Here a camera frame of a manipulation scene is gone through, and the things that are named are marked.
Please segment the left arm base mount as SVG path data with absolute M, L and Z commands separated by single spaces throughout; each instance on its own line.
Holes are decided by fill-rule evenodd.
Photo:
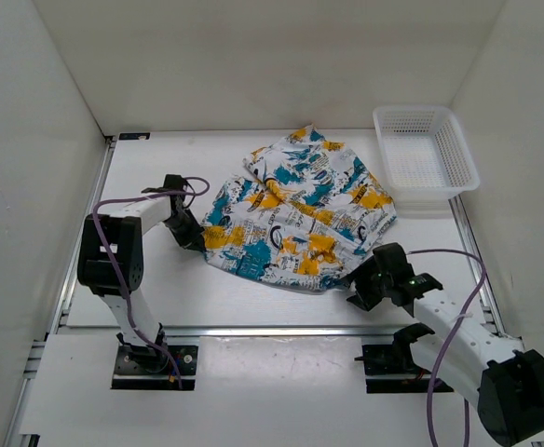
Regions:
M 116 335 L 119 346 L 113 368 L 114 390 L 193 391 L 196 385 L 198 346 L 168 345 L 181 381 L 170 359 L 149 346 L 132 346 Z

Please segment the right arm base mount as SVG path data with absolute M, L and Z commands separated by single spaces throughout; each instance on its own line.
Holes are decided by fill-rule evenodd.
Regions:
M 366 393 L 426 394 L 430 373 L 397 360 L 391 345 L 363 345 L 354 358 L 363 365 Z

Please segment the patterned white shorts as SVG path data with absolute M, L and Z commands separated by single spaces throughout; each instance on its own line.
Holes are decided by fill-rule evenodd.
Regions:
M 202 221 L 205 260 L 275 287 L 326 291 L 396 222 L 393 198 L 343 142 L 309 125 L 243 159 Z

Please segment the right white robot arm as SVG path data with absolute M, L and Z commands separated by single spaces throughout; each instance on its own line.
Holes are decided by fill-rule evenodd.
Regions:
M 433 395 L 449 387 L 476 411 L 487 434 L 500 446 L 514 446 L 544 431 L 544 357 L 520 340 L 490 332 L 469 312 L 472 298 L 458 305 L 441 282 L 416 273 L 398 243 L 373 255 L 342 284 L 349 302 L 370 311 L 389 299 L 415 323 L 392 336 L 389 345 L 364 345 L 358 360 L 371 376 L 409 374 L 405 390 L 426 394 L 429 438 L 437 441 Z

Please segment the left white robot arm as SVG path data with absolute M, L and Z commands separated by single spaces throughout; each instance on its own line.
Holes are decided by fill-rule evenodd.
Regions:
M 164 225 L 182 249 L 203 253 L 204 229 L 190 206 L 209 189 L 202 178 L 168 174 L 139 196 L 97 202 L 83 223 L 77 280 L 110 309 L 126 355 L 149 373 L 176 375 L 178 364 L 141 290 L 143 237 Z

